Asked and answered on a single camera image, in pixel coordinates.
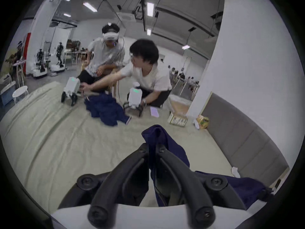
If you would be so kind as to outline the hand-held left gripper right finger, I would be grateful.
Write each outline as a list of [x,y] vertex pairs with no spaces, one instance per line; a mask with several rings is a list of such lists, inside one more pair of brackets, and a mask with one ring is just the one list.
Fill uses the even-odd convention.
[[186,205],[192,228],[208,228],[216,220],[214,206],[246,210],[224,175],[193,172],[164,145],[156,146],[156,189],[165,206]]

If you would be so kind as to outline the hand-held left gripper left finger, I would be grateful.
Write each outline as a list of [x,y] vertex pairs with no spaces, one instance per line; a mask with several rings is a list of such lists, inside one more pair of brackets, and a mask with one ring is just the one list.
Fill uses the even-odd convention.
[[149,146],[143,143],[111,172],[81,175],[58,209],[90,205],[89,223],[95,228],[114,224],[116,204],[139,206],[149,190]]

